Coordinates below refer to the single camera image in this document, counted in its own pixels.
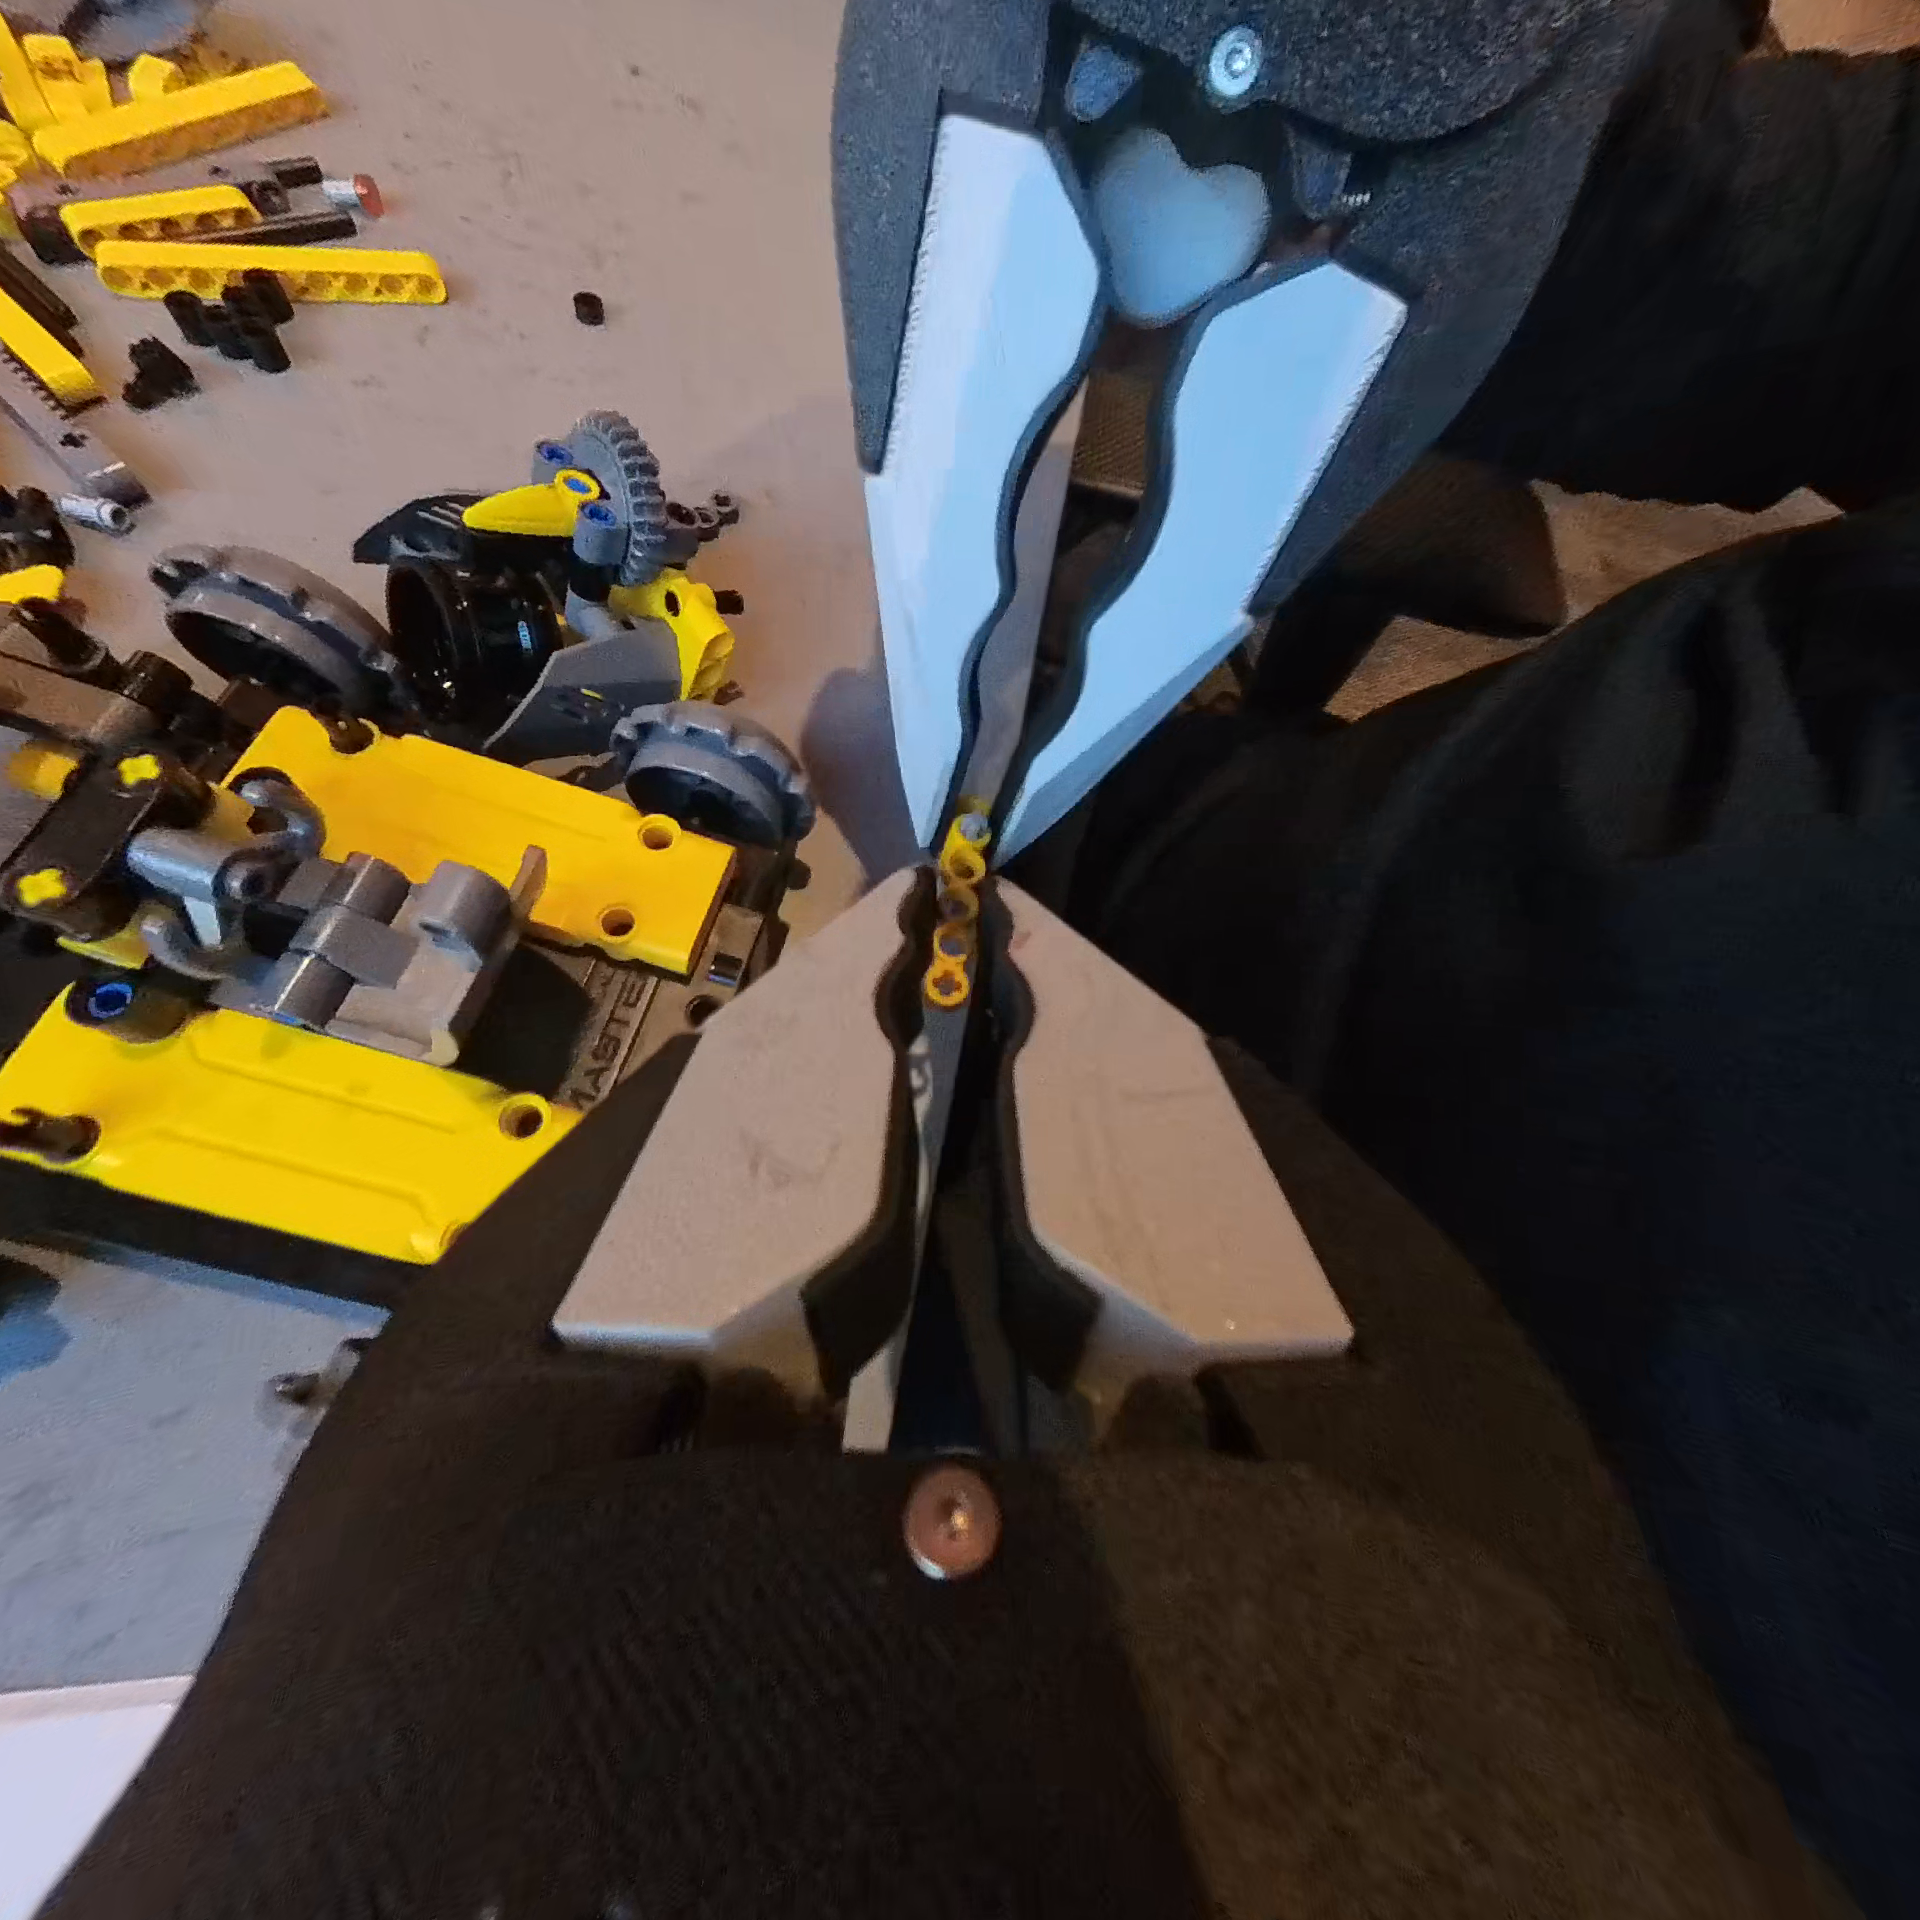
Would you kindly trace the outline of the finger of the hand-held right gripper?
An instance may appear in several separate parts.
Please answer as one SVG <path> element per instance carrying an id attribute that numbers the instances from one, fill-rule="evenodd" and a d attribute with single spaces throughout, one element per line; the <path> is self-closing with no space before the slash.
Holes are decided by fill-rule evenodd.
<path id="1" fill-rule="evenodd" d="M 1136 526 L 1003 799 L 997 855 L 1055 829 L 1256 629 L 1256 590 L 1408 324 L 1343 262 L 1262 267 L 1188 322 Z"/>
<path id="2" fill-rule="evenodd" d="M 899 784 L 923 853 L 1014 775 L 1098 318 L 1098 252 L 1058 152 L 944 112 L 868 479 Z"/>

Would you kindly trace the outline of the person's right forearm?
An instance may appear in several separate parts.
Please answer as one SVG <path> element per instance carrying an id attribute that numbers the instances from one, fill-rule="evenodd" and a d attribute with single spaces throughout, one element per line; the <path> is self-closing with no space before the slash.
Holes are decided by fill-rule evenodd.
<path id="1" fill-rule="evenodd" d="M 1920 479 L 1920 58 L 1673 4 L 1518 336 L 1436 443 L 1570 492 L 1877 508 Z"/>

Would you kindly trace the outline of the yellow thin toy beam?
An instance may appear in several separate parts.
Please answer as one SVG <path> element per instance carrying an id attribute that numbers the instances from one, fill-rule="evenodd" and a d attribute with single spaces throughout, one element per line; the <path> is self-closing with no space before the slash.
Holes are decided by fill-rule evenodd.
<path id="1" fill-rule="evenodd" d="M 940 1013 L 954 1013 L 970 999 L 970 970 L 979 947 L 979 881 L 994 873 L 994 840 L 987 843 L 961 840 L 954 821 L 933 859 L 940 891 L 933 891 L 933 932 L 928 932 L 928 970 L 923 970 L 923 999 Z"/>

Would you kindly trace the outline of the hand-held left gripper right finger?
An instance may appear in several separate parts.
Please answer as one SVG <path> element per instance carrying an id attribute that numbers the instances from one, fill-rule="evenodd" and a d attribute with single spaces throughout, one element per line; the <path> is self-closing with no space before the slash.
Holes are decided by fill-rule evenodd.
<path id="1" fill-rule="evenodd" d="M 1008 1323 L 1028 1363 L 1343 1354 L 1333 1297 L 1207 1036 L 997 889 Z"/>

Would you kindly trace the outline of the toy wheel gear subassembly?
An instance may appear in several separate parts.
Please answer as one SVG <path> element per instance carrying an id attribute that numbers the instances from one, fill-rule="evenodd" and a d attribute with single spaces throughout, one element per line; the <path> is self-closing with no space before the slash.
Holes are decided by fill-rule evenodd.
<path id="1" fill-rule="evenodd" d="M 533 446 L 529 483 L 374 519 L 352 562 L 383 568 L 391 713 L 533 763 L 603 753 L 641 704 L 722 695 L 741 598 L 698 577 L 709 541 L 665 502 L 641 423 L 586 412 Z"/>

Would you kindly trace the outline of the person's dark clothing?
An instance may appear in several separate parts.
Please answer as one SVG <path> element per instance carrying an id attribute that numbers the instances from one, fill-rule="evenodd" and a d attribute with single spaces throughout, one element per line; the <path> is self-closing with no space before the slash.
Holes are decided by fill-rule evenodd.
<path id="1" fill-rule="evenodd" d="M 1920 1878 L 1914 669 L 1908 492 L 1349 728 L 1176 715 L 1069 873 L 1518 1306 L 1863 1916 Z"/>

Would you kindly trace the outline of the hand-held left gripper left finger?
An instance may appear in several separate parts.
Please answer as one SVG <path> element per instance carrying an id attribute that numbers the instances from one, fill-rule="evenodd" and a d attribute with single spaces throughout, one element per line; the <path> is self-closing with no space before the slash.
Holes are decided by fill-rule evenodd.
<path id="1" fill-rule="evenodd" d="M 904 865 L 698 1036 L 549 1326 L 839 1401 L 907 1312 L 917 1123 Z"/>

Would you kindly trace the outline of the yellow toy vehicle model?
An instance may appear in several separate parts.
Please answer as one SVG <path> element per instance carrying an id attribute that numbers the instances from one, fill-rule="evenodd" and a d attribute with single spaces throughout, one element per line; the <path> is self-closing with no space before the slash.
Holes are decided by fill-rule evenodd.
<path id="1" fill-rule="evenodd" d="M 391 1303 L 779 956 L 814 821 L 731 704 L 511 763 L 391 713 L 391 629 L 241 543 L 173 660 L 6 577 L 6 1240 Z"/>

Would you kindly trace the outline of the pile of loose toy pieces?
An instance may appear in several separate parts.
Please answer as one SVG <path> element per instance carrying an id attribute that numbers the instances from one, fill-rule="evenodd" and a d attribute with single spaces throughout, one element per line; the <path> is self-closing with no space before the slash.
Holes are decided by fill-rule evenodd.
<path id="1" fill-rule="evenodd" d="M 440 305 L 418 249 L 363 249 L 377 180 L 272 136 L 329 121 L 303 62 L 223 62 L 209 4 L 6 4 L 0 390 L 56 492 L 6 488 L 13 568 L 68 566 L 68 526 L 125 532 L 152 488 L 92 412 L 191 399 L 191 355 L 290 371 L 303 305 Z"/>

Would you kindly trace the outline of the instruction booklet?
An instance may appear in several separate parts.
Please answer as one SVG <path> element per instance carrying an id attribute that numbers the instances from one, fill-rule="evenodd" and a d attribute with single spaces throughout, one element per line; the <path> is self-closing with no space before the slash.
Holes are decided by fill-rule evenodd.
<path id="1" fill-rule="evenodd" d="M 0 1916 L 24 1920 L 152 1757 L 191 1676 L 0 1698 Z"/>

